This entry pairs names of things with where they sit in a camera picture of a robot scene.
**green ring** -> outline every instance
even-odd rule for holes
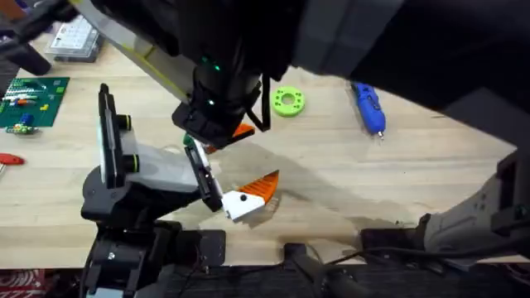
[[[286,94],[290,94],[294,98],[293,103],[283,103],[282,97]],[[291,86],[283,86],[274,90],[272,93],[271,105],[274,112],[278,115],[282,117],[295,117],[306,106],[306,97],[299,89]]]

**cable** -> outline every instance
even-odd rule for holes
[[[488,247],[482,247],[482,248],[474,248],[467,251],[460,251],[460,252],[426,252],[418,249],[406,249],[406,248],[369,248],[364,251],[354,252],[348,256],[338,258],[336,260],[333,260],[331,262],[327,262],[326,265],[335,265],[340,262],[347,261],[349,259],[352,259],[354,257],[358,257],[360,255],[363,255],[365,253],[370,252],[397,252],[409,256],[415,256],[415,257],[439,257],[439,258],[467,258],[467,257],[486,257],[490,255],[494,255],[500,252],[505,252],[506,250],[513,248],[514,246],[518,246],[521,243],[526,242],[527,240],[522,239],[515,239],[510,240],[505,243],[501,244],[495,244],[490,245]]]
[[[182,285],[182,288],[179,291],[179,293],[176,295],[176,298],[181,298],[182,294],[184,294],[184,292],[188,289],[187,286],[188,286],[188,283],[190,282],[190,278],[193,275],[193,273],[195,273],[195,271],[197,271],[197,268],[199,268],[199,264],[200,264],[200,262],[196,262],[195,263],[195,265],[193,266],[193,269],[191,269],[190,273],[185,278],[184,284]]]
[[[213,280],[224,279],[224,278],[228,279],[228,278],[237,277],[237,276],[246,276],[248,274],[252,274],[252,273],[256,273],[256,272],[264,272],[264,271],[268,271],[268,270],[273,270],[273,269],[277,269],[277,268],[279,268],[281,266],[283,266],[283,263],[280,263],[280,264],[277,264],[277,265],[272,265],[272,266],[267,266],[267,267],[259,267],[259,268],[256,268],[256,269],[246,270],[246,271],[242,271],[242,272],[227,273],[227,274],[222,274],[222,275],[193,276],[191,279],[201,280],[201,281],[213,281]]]
[[[263,131],[267,131],[271,128],[271,104],[270,104],[270,93],[271,93],[271,78],[268,74],[262,75],[262,121]]]

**circuit board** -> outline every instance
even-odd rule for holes
[[[34,120],[33,127],[51,127],[65,95],[70,78],[15,78],[11,81],[2,102],[0,102],[0,127],[12,127],[24,113]],[[22,96],[32,102],[24,105],[11,105],[12,98]]]

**black mount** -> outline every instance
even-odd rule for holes
[[[222,194],[214,187],[195,143],[186,148],[186,154],[199,187],[190,193],[155,190],[126,179],[133,171],[126,171],[120,132],[131,130],[131,118],[116,114],[113,95],[105,84],[99,92],[99,116],[105,167],[104,171],[95,167],[83,184],[81,216],[98,225],[82,276],[83,293],[107,296],[108,292],[98,291],[118,291],[132,298],[158,281],[165,267],[222,265],[224,231],[184,231],[180,223],[158,220],[199,199],[212,211],[222,207]],[[139,156],[133,157],[130,167],[139,170]]]

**wooden table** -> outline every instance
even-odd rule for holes
[[[48,75],[71,77],[54,127],[35,137],[0,133],[0,151],[26,159],[0,177],[0,268],[83,265],[95,233],[80,208],[84,178],[99,162],[99,84],[132,115],[139,141],[182,151],[183,131],[171,123],[179,101],[112,46],[95,64],[56,63]],[[324,260],[341,257],[362,228],[413,226],[425,212],[461,202],[513,150],[383,91],[388,128],[379,142],[364,131],[342,79],[289,69],[280,84],[304,92],[303,113],[274,114],[270,132],[211,156],[225,190],[279,169],[272,203],[244,223],[201,202],[166,216],[186,228],[225,229],[227,264],[279,262],[286,242],[309,243]]]

